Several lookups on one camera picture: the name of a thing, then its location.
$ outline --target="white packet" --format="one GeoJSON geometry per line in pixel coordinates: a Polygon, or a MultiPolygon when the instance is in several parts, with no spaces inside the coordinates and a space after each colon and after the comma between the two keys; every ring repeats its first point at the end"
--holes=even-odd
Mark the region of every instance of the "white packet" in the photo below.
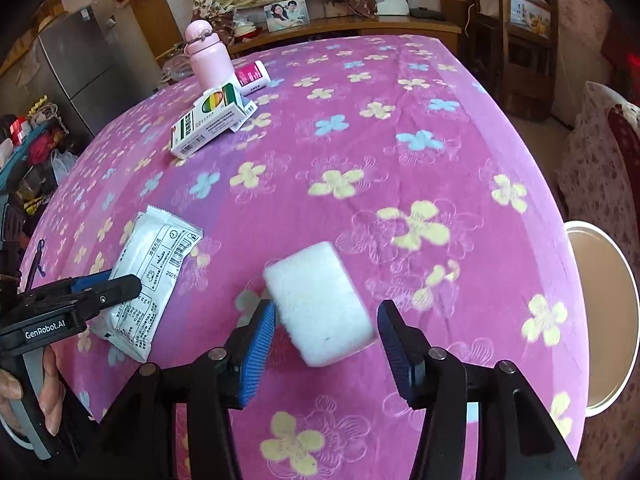
{"type": "Polygon", "coordinates": [[[202,229],[167,211],[149,205],[138,213],[109,279],[135,274],[142,292],[135,300],[103,310],[91,323],[92,332],[145,363],[182,261],[200,240],[202,229]]]}

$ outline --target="wooden desk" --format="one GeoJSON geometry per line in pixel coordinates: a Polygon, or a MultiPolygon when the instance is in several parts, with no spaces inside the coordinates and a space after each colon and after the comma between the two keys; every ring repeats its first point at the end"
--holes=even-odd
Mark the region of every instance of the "wooden desk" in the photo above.
{"type": "Polygon", "coordinates": [[[249,51],[264,50],[276,46],[273,43],[298,43],[307,36],[326,34],[328,32],[352,32],[354,36],[380,36],[383,34],[419,34],[438,38],[456,56],[458,54],[458,37],[462,30],[449,22],[421,20],[411,16],[377,16],[361,18],[344,16],[340,18],[320,18],[312,20],[308,25],[286,28],[277,32],[262,32],[255,38],[238,43],[228,48],[232,57],[240,57],[249,51]]]}

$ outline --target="human hand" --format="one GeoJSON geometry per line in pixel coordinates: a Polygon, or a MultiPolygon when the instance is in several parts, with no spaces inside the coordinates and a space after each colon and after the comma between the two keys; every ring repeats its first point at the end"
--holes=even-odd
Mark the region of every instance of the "human hand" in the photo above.
{"type": "MultiPolygon", "coordinates": [[[[50,434],[55,436],[60,428],[62,401],[65,398],[66,390],[58,377],[56,355],[51,346],[46,346],[44,349],[42,366],[44,368],[44,384],[38,396],[38,402],[45,416],[45,427],[50,434]]],[[[20,383],[11,374],[0,370],[0,415],[2,415],[9,427],[18,433],[22,433],[22,428],[9,400],[19,400],[21,398],[22,387],[20,383]]]]}

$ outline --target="photo of couple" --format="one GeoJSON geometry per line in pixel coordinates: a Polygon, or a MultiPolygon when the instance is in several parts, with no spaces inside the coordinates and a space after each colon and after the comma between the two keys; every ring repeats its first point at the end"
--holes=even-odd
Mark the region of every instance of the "photo of couple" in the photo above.
{"type": "Polygon", "coordinates": [[[305,0],[286,0],[264,7],[270,32],[309,23],[305,0]]]}

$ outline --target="pink thermos bottle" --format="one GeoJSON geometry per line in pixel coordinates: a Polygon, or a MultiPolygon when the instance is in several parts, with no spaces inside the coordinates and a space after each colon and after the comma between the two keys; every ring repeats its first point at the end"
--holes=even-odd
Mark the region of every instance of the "pink thermos bottle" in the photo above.
{"type": "Polygon", "coordinates": [[[226,46],[213,32],[209,22],[191,22],[184,37],[187,40],[184,52],[189,56],[191,68],[203,92],[222,86],[234,76],[234,66],[226,46]]]}

